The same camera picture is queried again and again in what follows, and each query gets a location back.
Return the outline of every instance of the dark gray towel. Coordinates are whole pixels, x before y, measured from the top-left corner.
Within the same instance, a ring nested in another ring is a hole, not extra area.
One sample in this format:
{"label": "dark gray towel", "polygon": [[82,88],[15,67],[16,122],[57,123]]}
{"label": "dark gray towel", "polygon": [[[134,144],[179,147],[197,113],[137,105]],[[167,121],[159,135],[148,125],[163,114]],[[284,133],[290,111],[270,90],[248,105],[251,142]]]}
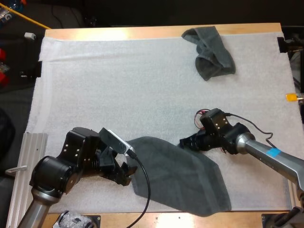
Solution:
{"label": "dark gray towel", "polygon": [[[129,141],[151,183],[151,199],[198,216],[231,210],[218,165],[203,154],[186,151],[167,141],[142,137]],[[129,165],[137,162],[127,157]],[[132,178],[136,195],[147,197],[147,183],[139,167]]]}
{"label": "dark gray towel", "polygon": [[199,55],[195,59],[195,66],[205,81],[236,72],[234,61],[214,26],[189,29],[182,37],[197,45]]}

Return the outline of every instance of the white foam mat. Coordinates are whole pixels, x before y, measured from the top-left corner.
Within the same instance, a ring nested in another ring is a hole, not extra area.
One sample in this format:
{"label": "white foam mat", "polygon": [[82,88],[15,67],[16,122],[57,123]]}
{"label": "white foam mat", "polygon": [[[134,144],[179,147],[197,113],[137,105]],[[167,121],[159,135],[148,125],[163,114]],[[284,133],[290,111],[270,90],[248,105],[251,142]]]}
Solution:
{"label": "white foam mat", "polygon": [[[154,136],[178,144],[197,132],[201,108],[220,108],[274,132],[282,151],[304,158],[304,132],[282,33],[222,36],[236,74],[204,81],[195,68],[196,46],[182,38],[73,42],[44,38],[27,131],[48,133],[46,155],[58,156],[66,133],[76,126],[113,130],[131,140]],[[239,120],[230,117],[234,124]],[[257,140],[265,137],[244,123]],[[206,153],[222,172],[233,210],[290,208],[286,179],[250,155]],[[141,212],[146,199],[132,186],[103,178],[82,179],[51,212]],[[149,211],[174,211],[151,202]]]}

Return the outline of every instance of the yellow cable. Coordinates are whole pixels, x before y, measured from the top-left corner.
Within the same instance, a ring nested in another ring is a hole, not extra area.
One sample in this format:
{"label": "yellow cable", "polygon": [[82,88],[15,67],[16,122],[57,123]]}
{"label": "yellow cable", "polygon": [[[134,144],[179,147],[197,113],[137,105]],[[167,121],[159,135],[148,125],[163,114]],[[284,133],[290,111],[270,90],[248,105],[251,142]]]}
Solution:
{"label": "yellow cable", "polygon": [[3,5],[1,2],[0,2],[0,6],[3,7],[3,8],[5,8],[6,10],[8,10],[8,11],[10,11],[10,12],[13,12],[14,14],[17,14],[18,16],[24,18],[25,20],[28,20],[28,21],[30,21],[30,22],[36,24],[36,25],[39,25],[39,26],[41,26],[41,27],[43,27],[43,28],[45,28],[45,29],[51,29],[50,27],[45,26],[45,25],[43,25],[43,24],[41,24],[41,23],[39,23],[39,22],[37,22],[37,21],[31,19],[31,18],[28,18],[27,16],[24,16],[23,14],[21,14],[21,13],[15,11],[15,10],[13,10],[13,9],[7,7],[6,5]]}

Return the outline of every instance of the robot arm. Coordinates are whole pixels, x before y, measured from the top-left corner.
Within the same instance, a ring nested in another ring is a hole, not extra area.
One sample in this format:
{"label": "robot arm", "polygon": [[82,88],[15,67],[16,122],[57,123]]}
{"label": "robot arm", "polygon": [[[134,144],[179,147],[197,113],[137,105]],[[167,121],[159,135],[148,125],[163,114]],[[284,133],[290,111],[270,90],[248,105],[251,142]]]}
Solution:
{"label": "robot arm", "polygon": [[255,137],[242,124],[232,126],[229,114],[215,108],[200,118],[204,129],[180,140],[180,146],[196,151],[208,151],[222,147],[230,154],[251,154],[273,170],[282,174],[297,187],[297,197],[302,208],[295,207],[289,213],[272,217],[264,222],[265,228],[304,227],[304,161],[255,140]]}
{"label": "robot arm", "polygon": [[60,155],[46,156],[34,168],[29,183],[33,187],[33,201],[18,227],[41,227],[49,208],[60,201],[63,193],[69,193],[82,177],[101,176],[123,186],[129,185],[129,176],[137,167],[129,167],[125,162],[120,167],[116,162],[117,153],[131,149],[116,137],[105,128],[99,134],[81,127],[68,132]]}

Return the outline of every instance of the wooden board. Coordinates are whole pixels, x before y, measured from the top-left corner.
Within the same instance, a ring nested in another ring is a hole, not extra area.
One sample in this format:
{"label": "wooden board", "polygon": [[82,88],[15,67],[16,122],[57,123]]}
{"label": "wooden board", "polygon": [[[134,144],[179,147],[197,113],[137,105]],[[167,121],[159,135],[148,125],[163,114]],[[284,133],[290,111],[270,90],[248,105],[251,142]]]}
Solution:
{"label": "wooden board", "polygon": [[[165,26],[165,27],[131,27],[131,28],[71,28],[46,30],[45,36],[63,40],[99,41],[129,40],[143,38],[180,37],[190,28],[210,26]],[[279,23],[261,24],[227,24],[215,25],[220,34],[245,34],[263,32],[281,32]],[[209,217],[198,217],[188,213],[146,213],[134,226],[135,228],[260,228],[261,214],[264,212],[223,212]],[[124,228],[135,221],[140,213],[103,213],[102,228]],[[58,218],[58,214],[49,214],[43,228],[50,228]]]}
{"label": "wooden board", "polygon": [[[134,228],[261,228],[261,214],[273,212],[223,212],[209,217],[189,213],[146,213]],[[101,216],[101,228],[125,228],[134,222],[140,213],[105,213]],[[51,228],[59,215],[47,216],[42,228]]]}
{"label": "wooden board", "polygon": [[[97,41],[128,40],[144,38],[180,37],[184,31],[195,27],[213,25],[187,25],[163,27],[125,27],[125,28],[69,28],[47,29],[45,36],[64,40]],[[214,25],[220,34],[244,34],[281,32],[280,23]]]}

